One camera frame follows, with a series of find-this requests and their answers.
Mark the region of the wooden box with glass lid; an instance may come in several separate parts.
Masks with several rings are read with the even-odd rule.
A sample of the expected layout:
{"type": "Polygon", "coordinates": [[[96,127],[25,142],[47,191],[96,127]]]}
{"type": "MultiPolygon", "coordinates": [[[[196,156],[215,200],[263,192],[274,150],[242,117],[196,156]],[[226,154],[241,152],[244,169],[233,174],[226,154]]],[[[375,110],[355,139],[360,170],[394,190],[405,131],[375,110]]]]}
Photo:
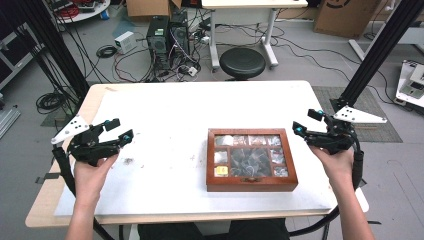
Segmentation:
{"type": "Polygon", "coordinates": [[[209,129],[207,139],[206,186],[208,192],[292,192],[298,178],[286,130],[277,129],[209,129]],[[215,177],[213,155],[217,135],[279,135],[281,138],[288,177],[215,177]]]}

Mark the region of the plain cardboard box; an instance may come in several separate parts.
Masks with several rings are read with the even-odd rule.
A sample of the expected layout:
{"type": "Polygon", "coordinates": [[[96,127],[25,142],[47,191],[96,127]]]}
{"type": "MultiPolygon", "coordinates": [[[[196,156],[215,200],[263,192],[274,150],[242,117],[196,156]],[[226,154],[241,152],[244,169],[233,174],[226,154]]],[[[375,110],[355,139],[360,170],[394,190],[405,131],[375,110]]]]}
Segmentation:
{"type": "Polygon", "coordinates": [[[126,0],[131,17],[169,15],[174,7],[180,8],[182,0],[126,0]]]}

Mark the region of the round white table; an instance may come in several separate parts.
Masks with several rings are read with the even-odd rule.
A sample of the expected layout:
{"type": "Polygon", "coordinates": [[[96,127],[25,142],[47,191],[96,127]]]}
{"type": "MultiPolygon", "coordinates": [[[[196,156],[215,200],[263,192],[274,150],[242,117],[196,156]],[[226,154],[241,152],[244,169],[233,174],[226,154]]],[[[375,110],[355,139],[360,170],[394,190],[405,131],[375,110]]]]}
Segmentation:
{"type": "Polygon", "coordinates": [[[56,12],[53,14],[53,18],[60,24],[74,23],[92,17],[108,20],[108,7],[110,6],[110,2],[111,0],[95,0],[92,11],[76,10],[75,5],[67,6],[64,8],[65,14],[61,15],[59,12],[56,12]]]}

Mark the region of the person's black pants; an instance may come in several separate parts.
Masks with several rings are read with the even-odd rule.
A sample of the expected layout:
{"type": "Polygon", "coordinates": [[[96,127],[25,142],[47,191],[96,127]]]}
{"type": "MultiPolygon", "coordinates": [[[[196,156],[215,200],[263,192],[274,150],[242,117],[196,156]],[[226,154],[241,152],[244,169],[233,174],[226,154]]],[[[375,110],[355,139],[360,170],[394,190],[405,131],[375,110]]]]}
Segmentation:
{"type": "MultiPolygon", "coordinates": [[[[207,240],[194,222],[140,224],[141,240],[207,240]]],[[[233,220],[225,240],[290,240],[284,218],[233,220]]]]}

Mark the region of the black tape strip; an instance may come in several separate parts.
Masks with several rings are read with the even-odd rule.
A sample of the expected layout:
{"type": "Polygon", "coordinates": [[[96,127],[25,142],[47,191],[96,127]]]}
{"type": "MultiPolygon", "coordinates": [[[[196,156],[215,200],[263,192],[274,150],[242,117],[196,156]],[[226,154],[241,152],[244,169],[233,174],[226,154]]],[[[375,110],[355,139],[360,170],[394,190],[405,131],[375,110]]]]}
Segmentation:
{"type": "Polygon", "coordinates": [[[35,180],[36,184],[44,184],[46,180],[58,179],[60,177],[60,173],[46,173],[42,177],[37,177],[35,180]]]}

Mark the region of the black round stool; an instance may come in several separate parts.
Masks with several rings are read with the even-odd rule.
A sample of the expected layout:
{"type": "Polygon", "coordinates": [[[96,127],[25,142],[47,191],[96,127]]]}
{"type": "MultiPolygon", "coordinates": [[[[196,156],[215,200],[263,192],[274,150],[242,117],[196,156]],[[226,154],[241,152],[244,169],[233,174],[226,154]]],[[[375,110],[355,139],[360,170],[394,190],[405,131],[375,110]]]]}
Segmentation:
{"type": "Polygon", "coordinates": [[[219,59],[219,64],[233,81],[245,81],[256,77],[266,67],[265,59],[258,51],[242,47],[225,51],[219,59]]]}

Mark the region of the black computer tower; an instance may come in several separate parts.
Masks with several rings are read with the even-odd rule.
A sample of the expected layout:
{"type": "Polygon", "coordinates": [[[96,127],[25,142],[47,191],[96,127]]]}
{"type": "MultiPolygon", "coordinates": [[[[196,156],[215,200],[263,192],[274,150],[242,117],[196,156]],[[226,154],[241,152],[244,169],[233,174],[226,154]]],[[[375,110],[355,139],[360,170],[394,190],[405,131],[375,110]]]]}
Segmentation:
{"type": "Polygon", "coordinates": [[[153,16],[147,31],[147,42],[152,62],[158,70],[169,70],[169,17],[166,15],[153,16]]]}

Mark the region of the cardboard box with black print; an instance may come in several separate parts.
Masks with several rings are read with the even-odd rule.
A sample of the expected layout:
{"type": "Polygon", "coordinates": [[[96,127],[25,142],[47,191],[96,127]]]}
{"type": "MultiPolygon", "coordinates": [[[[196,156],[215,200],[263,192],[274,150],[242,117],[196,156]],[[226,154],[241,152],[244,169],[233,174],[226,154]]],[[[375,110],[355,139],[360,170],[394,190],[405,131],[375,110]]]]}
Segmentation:
{"type": "Polygon", "coordinates": [[[382,0],[321,0],[316,33],[358,39],[382,0]]]}

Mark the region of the white desk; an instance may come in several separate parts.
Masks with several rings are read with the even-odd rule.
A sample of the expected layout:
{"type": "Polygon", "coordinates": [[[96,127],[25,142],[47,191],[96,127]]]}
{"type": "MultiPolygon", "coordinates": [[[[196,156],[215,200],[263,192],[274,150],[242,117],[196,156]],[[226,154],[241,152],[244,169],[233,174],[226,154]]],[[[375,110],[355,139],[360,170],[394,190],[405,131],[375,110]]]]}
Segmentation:
{"type": "Polygon", "coordinates": [[[248,25],[266,23],[265,36],[260,39],[264,47],[270,67],[278,65],[277,58],[271,47],[271,36],[277,13],[281,8],[305,8],[306,0],[201,0],[202,7],[210,11],[209,50],[212,69],[220,68],[216,42],[216,25],[248,25]]]}

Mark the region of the grey floor mat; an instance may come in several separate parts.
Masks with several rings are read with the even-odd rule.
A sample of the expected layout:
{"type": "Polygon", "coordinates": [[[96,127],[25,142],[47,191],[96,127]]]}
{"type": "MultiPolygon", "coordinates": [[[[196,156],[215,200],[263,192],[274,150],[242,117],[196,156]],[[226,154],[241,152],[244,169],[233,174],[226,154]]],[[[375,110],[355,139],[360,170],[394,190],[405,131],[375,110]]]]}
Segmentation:
{"type": "MultiPolygon", "coordinates": [[[[337,99],[344,91],[344,88],[313,86],[313,91],[322,107],[322,110],[326,113],[334,114],[335,111],[331,104],[331,100],[337,99]]],[[[368,89],[365,89],[361,93],[354,105],[354,108],[376,116],[386,117],[386,114],[368,89]]],[[[384,124],[356,124],[355,131],[360,142],[403,142],[390,121],[387,121],[384,124]]]]}

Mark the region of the grey metal rack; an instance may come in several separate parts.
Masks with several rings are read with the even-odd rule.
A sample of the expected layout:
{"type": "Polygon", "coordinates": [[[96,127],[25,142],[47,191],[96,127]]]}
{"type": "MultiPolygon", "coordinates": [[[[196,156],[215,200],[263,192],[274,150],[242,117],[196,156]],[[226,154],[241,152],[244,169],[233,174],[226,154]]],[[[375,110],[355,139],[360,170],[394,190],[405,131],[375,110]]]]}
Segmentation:
{"type": "Polygon", "coordinates": [[[42,49],[43,45],[26,22],[16,29],[0,26],[0,90],[42,49]]]}

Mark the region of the dark open computer tower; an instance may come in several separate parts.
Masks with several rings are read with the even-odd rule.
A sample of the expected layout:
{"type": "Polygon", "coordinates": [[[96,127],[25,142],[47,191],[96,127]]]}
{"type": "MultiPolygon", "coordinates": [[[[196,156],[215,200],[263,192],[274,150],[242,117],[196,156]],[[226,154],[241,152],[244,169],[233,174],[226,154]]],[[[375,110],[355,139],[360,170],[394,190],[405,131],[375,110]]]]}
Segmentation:
{"type": "Polygon", "coordinates": [[[186,11],[175,11],[169,21],[171,51],[173,53],[190,53],[188,37],[188,17],[186,11]]]}

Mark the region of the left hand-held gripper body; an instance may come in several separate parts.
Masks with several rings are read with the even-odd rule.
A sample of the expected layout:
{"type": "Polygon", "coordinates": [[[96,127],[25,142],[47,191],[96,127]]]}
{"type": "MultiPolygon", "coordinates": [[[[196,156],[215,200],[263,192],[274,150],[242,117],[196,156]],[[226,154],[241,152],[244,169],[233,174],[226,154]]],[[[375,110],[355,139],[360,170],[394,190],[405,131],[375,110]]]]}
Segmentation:
{"type": "Polygon", "coordinates": [[[99,136],[106,131],[103,123],[90,125],[77,114],[51,139],[51,144],[59,144],[71,137],[67,152],[77,161],[95,166],[96,160],[113,156],[120,149],[119,139],[100,142],[99,136]]]}

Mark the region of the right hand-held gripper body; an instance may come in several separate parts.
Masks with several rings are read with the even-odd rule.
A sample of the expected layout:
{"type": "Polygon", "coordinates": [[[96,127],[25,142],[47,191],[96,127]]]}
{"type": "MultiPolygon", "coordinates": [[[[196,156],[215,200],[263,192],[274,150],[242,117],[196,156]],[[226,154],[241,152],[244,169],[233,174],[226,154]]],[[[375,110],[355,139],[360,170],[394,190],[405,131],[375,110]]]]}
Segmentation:
{"type": "Polygon", "coordinates": [[[359,146],[354,124],[383,124],[385,117],[376,116],[349,106],[342,107],[334,115],[324,112],[322,119],[326,125],[326,132],[306,130],[305,141],[310,146],[324,148],[331,154],[348,150],[352,145],[359,146]]]}

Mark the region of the white table mat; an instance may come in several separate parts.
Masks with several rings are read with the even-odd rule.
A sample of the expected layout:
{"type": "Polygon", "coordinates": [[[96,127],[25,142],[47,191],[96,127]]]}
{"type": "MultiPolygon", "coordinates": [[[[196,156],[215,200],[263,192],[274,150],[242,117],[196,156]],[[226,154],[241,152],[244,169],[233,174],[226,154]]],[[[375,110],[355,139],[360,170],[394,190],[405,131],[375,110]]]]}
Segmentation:
{"type": "Polygon", "coordinates": [[[135,138],[110,170],[99,215],[209,214],[327,211],[334,204],[316,157],[288,136],[298,185],[291,192],[210,192],[206,187],[207,133],[211,128],[283,128],[308,124],[318,107],[312,92],[295,88],[193,89],[111,92],[97,122],[117,117],[135,138]]]}

